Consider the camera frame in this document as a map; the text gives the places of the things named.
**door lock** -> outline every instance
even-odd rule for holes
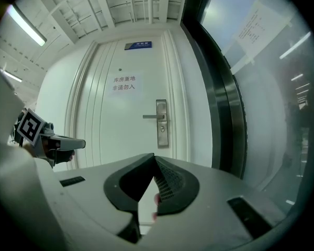
[[[166,99],[156,100],[156,115],[143,115],[143,119],[156,119],[158,148],[168,148],[169,133],[167,131]]]

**fluorescent light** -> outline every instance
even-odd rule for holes
[[[295,79],[298,79],[298,78],[300,78],[300,77],[302,77],[302,76],[303,76],[303,74],[299,74],[298,76],[292,78],[291,81],[294,81]]]
[[[298,93],[297,95],[302,94],[302,93],[305,93],[305,92],[307,92],[308,90],[302,91],[302,92]]]
[[[14,80],[19,81],[20,83],[22,82],[22,79],[14,76],[13,74],[7,73],[6,71],[3,71],[1,69],[0,69],[0,71],[3,72],[4,74],[6,74],[8,77],[13,78]]]
[[[310,37],[311,33],[308,32],[304,37],[302,37],[294,46],[292,46],[289,50],[287,50],[283,55],[281,55],[279,58],[283,59],[287,55],[289,55],[293,50],[295,50],[298,46],[300,46],[303,42],[307,40],[308,37]]]
[[[297,87],[295,90],[297,90],[297,89],[299,89],[299,88],[302,88],[302,87],[304,87],[304,86],[308,86],[308,85],[309,85],[309,83],[306,84],[306,85],[303,85],[303,86],[299,86],[299,87]]]
[[[286,200],[287,203],[291,204],[291,205],[294,205],[295,203],[290,201],[290,200]]]
[[[31,27],[32,24],[29,23],[27,18],[21,13],[16,10],[13,5],[10,5],[7,10],[8,14],[13,18],[13,20],[31,37],[35,40],[37,44],[40,46],[44,45],[46,39],[44,36],[40,35],[40,32],[35,30],[35,28]]]

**door frame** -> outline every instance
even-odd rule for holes
[[[130,39],[144,36],[158,36],[162,40],[162,51],[164,55],[164,66],[167,74],[168,93],[170,101],[168,101],[169,122],[173,122],[172,132],[169,134],[170,145],[172,146],[172,156],[174,159],[185,161],[190,160],[190,129],[189,129],[189,113],[186,96],[186,87],[182,66],[178,56],[175,41],[169,29],[142,29],[139,32],[128,31],[127,33],[120,32],[119,35],[111,34],[104,37],[104,40],[94,40],[90,43],[79,67],[74,76],[74,81],[71,87],[68,106],[65,114],[65,136],[72,138],[76,137],[77,133],[77,115],[81,102],[82,90],[84,88],[88,70],[94,60],[95,53],[101,44],[110,43],[122,39]],[[68,170],[78,169],[77,156],[71,162],[68,162]]]

